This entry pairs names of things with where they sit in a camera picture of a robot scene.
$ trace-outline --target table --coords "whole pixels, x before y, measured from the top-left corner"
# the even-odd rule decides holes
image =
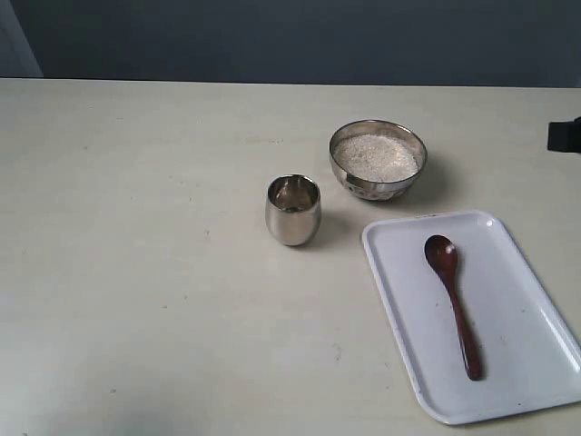
[[[376,220],[482,209],[581,337],[581,161],[547,123],[581,90],[0,81],[3,435],[576,434],[578,405],[450,428],[414,399],[360,242]],[[395,203],[345,191],[341,125],[425,141]],[[311,245],[263,220],[320,185]]]

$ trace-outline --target spoon handle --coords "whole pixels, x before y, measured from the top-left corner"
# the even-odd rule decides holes
[[[466,374],[470,380],[480,380],[482,378],[482,364],[480,363],[478,346],[474,339],[472,329],[470,329],[470,326],[466,321],[462,304],[460,304],[455,280],[453,277],[450,278],[447,276],[440,276],[440,279],[444,283],[444,286],[446,286],[450,301],[452,302],[452,309],[454,310],[454,317],[456,318],[458,339],[460,340],[460,349],[462,350],[462,358],[464,359]]]

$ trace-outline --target wooden spoon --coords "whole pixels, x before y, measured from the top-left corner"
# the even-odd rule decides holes
[[[466,373],[470,380],[480,380],[482,378],[482,365],[478,355],[477,343],[466,321],[466,316],[456,291],[458,251],[448,238],[435,234],[426,241],[424,253],[429,266],[432,267],[439,279],[444,283],[444,286],[446,286],[448,296],[452,302]]]

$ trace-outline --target stainless steel cup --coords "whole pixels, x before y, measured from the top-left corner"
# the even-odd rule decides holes
[[[285,245],[308,242],[320,226],[319,186],[299,174],[274,180],[267,192],[266,226]]]

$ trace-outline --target tray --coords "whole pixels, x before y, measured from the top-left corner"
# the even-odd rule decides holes
[[[461,259],[458,291],[485,379],[464,370],[448,294],[424,257],[432,234]],[[365,251],[421,407],[446,424],[581,401],[581,351],[503,224],[480,212],[381,221]]]

